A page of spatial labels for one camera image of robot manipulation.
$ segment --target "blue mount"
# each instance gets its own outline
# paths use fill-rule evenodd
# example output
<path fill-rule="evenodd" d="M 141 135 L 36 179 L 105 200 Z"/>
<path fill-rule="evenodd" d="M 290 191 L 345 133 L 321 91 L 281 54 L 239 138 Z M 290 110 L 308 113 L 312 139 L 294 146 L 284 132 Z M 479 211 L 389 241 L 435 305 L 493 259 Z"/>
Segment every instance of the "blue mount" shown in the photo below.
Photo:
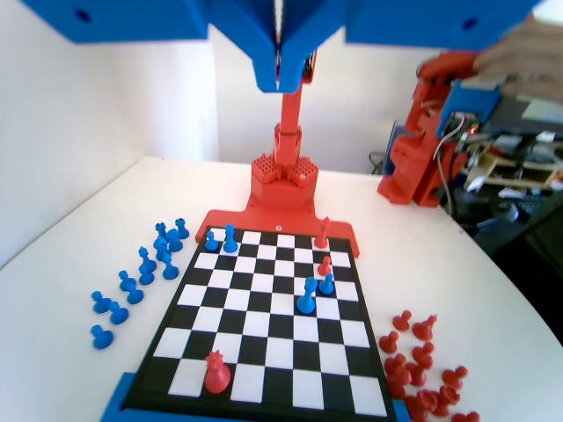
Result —
<path fill-rule="evenodd" d="M 251 59 L 264 92 L 295 92 L 305 59 L 342 26 L 346 41 L 479 51 L 539 0 L 22 0 L 77 43 L 205 40 L 214 25 Z M 276 60 L 279 57 L 279 86 Z"/>

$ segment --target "white table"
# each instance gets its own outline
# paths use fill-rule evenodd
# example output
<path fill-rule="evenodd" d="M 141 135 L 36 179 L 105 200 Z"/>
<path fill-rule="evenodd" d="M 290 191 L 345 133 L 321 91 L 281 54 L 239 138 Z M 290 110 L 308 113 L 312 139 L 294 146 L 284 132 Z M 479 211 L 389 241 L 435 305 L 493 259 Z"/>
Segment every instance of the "white table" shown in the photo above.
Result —
<path fill-rule="evenodd" d="M 377 194 L 379 180 L 321 171 L 316 195 L 318 215 L 355 229 L 376 337 L 404 309 L 414 321 L 437 314 L 427 386 L 438 388 L 446 367 L 469 369 L 453 410 L 493 422 L 563 420 L 563 348 L 536 311 L 441 209 L 393 206 Z M 137 277 L 137 250 L 153 254 L 156 222 L 170 227 L 182 216 L 194 235 L 209 209 L 243 209 L 249 192 L 248 165 L 145 158 L 10 262 L 0 272 L 0 420 L 99 420 L 121 374 L 137 370 L 181 277 L 156 273 L 122 326 L 91 311 L 91 292 L 126 304 L 117 273 Z M 174 254 L 180 274 L 195 246 L 190 236 Z M 113 330 L 105 351 L 91 347 L 94 324 Z M 398 344 L 410 357 L 420 342 L 404 334 Z"/>

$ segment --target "human hand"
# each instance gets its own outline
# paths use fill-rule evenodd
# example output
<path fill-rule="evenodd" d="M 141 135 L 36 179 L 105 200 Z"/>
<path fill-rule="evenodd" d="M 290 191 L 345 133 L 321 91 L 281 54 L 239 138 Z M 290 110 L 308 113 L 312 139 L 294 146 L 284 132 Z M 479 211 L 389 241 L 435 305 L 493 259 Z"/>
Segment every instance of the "human hand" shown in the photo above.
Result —
<path fill-rule="evenodd" d="M 526 21 L 480 55 L 474 67 L 480 76 L 510 76 L 502 86 L 507 95 L 563 104 L 563 26 Z"/>

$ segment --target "chessboard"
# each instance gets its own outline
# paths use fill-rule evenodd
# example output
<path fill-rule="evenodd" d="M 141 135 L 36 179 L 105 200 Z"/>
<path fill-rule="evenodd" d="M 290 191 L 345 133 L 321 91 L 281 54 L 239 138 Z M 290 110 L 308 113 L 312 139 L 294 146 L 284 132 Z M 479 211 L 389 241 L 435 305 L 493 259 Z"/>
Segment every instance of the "chessboard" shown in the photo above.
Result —
<path fill-rule="evenodd" d="M 238 248 L 198 245 L 135 375 L 124 409 L 244 420 L 395 421 L 350 243 L 237 229 Z M 301 315 L 307 277 L 332 260 L 335 289 Z M 220 351 L 228 388 L 209 393 L 205 358 Z"/>

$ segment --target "white square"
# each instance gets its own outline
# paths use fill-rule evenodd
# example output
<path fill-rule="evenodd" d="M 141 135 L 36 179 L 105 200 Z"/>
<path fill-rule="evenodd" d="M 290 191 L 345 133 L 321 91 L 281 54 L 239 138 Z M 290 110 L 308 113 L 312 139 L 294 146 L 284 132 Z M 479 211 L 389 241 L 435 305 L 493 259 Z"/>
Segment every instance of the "white square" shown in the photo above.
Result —
<path fill-rule="evenodd" d="M 190 330 L 167 327 L 165 332 L 162 333 L 157 350 L 155 350 L 153 356 L 157 358 L 180 359 L 184 354 L 184 349 L 186 349 L 190 332 Z"/>
<path fill-rule="evenodd" d="M 266 312 L 246 312 L 245 328 L 243 334 L 246 336 L 267 337 L 270 327 L 270 314 Z"/>
<path fill-rule="evenodd" d="M 239 363 L 232 382 L 230 399 L 238 402 L 262 402 L 264 367 Z"/>
<path fill-rule="evenodd" d="M 317 318 L 314 316 L 293 317 L 293 338 L 295 340 L 318 342 Z"/>
<path fill-rule="evenodd" d="M 238 290 L 230 288 L 227 292 L 227 300 L 225 301 L 225 309 L 247 310 L 250 292 L 248 290 Z"/>
<path fill-rule="evenodd" d="M 266 366 L 293 369 L 293 340 L 288 338 L 268 338 Z"/>
<path fill-rule="evenodd" d="M 277 248 L 271 244 L 261 244 L 258 246 L 258 259 L 270 259 L 273 261 L 275 259 L 275 252 Z"/>
<path fill-rule="evenodd" d="M 346 268 L 349 268 L 351 266 L 350 257 L 347 252 L 331 252 L 331 264 L 334 266 L 345 266 Z"/>
<path fill-rule="evenodd" d="M 237 263 L 235 264 L 236 273 L 254 273 L 254 268 L 256 267 L 256 258 L 251 257 L 238 257 Z"/>
<path fill-rule="evenodd" d="M 278 247 L 280 248 L 295 248 L 296 237 L 291 235 L 278 235 Z"/>
<path fill-rule="evenodd" d="M 350 376 L 355 412 L 361 415 L 387 416 L 381 386 L 377 378 Z"/>
<path fill-rule="evenodd" d="M 223 240 L 225 240 L 225 238 L 226 238 L 225 229 L 211 229 L 211 231 L 213 232 L 213 235 L 214 235 L 213 238 L 217 242 L 222 242 Z"/>
<path fill-rule="evenodd" d="M 195 286 L 194 284 L 186 284 L 182 294 L 178 299 L 178 305 L 200 306 L 203 296 L 208 288 L 206 286 Z"/>
<path fill-rule="evenodd" d="M 362 321 L 340 321 L 346 346 L 369 347 L 368 333 Z"/>
<path fill-rule="evenodd" d="M 283 277 L 293 277 L 295 274 L 295 267 L 293 261 L 275 261 L 274 275 L 281 275 Z"/>
<path fill-rule="evenodd" d="M 205 360 L 181 359 L 168 394 L 199 397 L 206 371 Z"/>
<path fill-rule="evenodd" d="M 317 318 L 340 320 L 338 301 L 332 297 L 317 296 Z"/>
<path fill-rule="evenodd" d="M 358 302 L 358 292 L 355 289 L 355 284 L 351 281 L 335 281 L 334 288 L 336 289 L 336 297 L 341 301 L 355 301 Z"/>
<path fill-rule="evenodd" d="M 231 279 L 232 279 L 232 271 L 215 270 L 211 274 L 211 277 L 209 278 L 208 286 L 229 288 Z"/>
<path fill-rule="evenodd" d="M 261 233 L 257 231 L 246 231 L 243 234 L 243 244 L 260 244 Z"/>
<path fill-rule="evenodd" d="M 301 249 L 296 248 L 295 250 L 295 261 L 304 264 L 313 263 L 313 251 L 311 249 Z"/>
<path fill-rule="evenodd" d="M 284 293 L 272 293 L 272 306 L 270 314 L 275 315 L 293 315 L 294 303 L 293 295 L 286 295 Z"/>
<path fill-rule="evenodd" d="M 197 261 L 195 261 L 194 268 L 205 268 L 207 270 L 212 270 L 215 268 L 215 264 L 217 263 L 217 258 L 219 256 L 216 253 L 200 253 L 200 256 L 197 257 Z"/>
<path fill-rule="evenodd" d="M 208 308 L 200 306 L 195 317 L 192 331 L 211 331 L 216 332 L 221 322 L 223 310 L 220 308 Z"/>
<path fill-rule="evenodd" d="M 308 409 L 325 408 L 323 400 L 323 380 L 320 372 L 293 371 L 293 405 Z"/>
<path fill-rule="evenodd" d="M 272 293 L 274 289 L 274 276 L 272 274 L 254 274 L 250 289 L 253 292 Z"/>
<path fill-rule="evenodd" d="M 240 341 L 243 336 L 241 334 L 229 334 L 226 332 L 218 332 L 215 335 L 215 342 L 211 350 L 219 351 L 223 355 L 223 362 L 237 363 L 238 352 L 240 351 Z"/>
<path fill-rule="evenodd" d="M 344 345 L 319 343 L 320 371 L 325 374 L 348 375 L 348 361 Z"/>

